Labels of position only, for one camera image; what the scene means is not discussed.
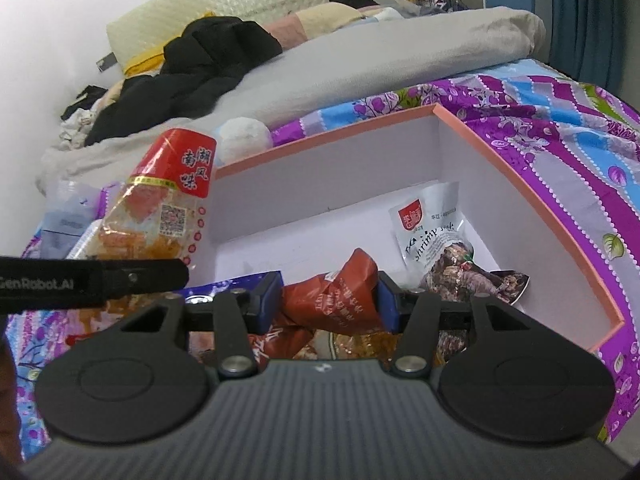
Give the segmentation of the person's left hand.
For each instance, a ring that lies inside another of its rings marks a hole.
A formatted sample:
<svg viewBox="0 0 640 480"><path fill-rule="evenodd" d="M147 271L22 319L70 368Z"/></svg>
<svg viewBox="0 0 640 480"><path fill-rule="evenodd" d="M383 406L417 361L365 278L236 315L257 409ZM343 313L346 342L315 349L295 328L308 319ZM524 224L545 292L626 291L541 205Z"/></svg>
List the person's left hand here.
<svg viewBox="0 0 640 480"><path fill-rule="evenodd" d="M12 465L22 462L21 419L16 408L16 370L9 344L2 339L0 358L1 455Z"/></svg>

